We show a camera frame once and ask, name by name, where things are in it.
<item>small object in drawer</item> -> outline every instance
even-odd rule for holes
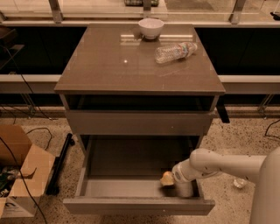
[[[163,186],[173,186],[175,184],[175,180],[174,180],[172,172],[166,171],[164,173],[163,177],[160,179],[160,183]]]

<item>tabletop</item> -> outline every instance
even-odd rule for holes
[[[158,64],[160,46],[192,41],[188,58]],[[223,95],[225,92],[191,24],[165,24],[145,39],[138,24],[90,24],[55,88],[59,94]]]

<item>black panel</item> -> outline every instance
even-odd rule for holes
[[[217,74],[279,74],[279,28],[197,28]]]
[[[13,27],[24,49],[0,74],[62,74],[86,27]]]

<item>cardboard box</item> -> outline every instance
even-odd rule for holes
[[[25,179],[25,183],[32,197],[39,203],[45,193],[47,181],[53,168],[55,156],[32,144],[20,126],[0,125],[0,137],[15,154],[17,162],[22,165],[23,174],[35,173],[32,179]],[[9,150],[0,141],[0,165],[15,165]],[[0,217],[33,217],[37,207],[29,196],[21,178],[16,179],[7,198],[0,198]]]

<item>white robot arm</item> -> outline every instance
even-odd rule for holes
[[[194,150],[189,159],[176,164],[169,181],[172,185],[204,179],[219,172],[255,183],[251,224],[275,224],[280,221],[280,147],[268,156],[221,155],[211,150]]]

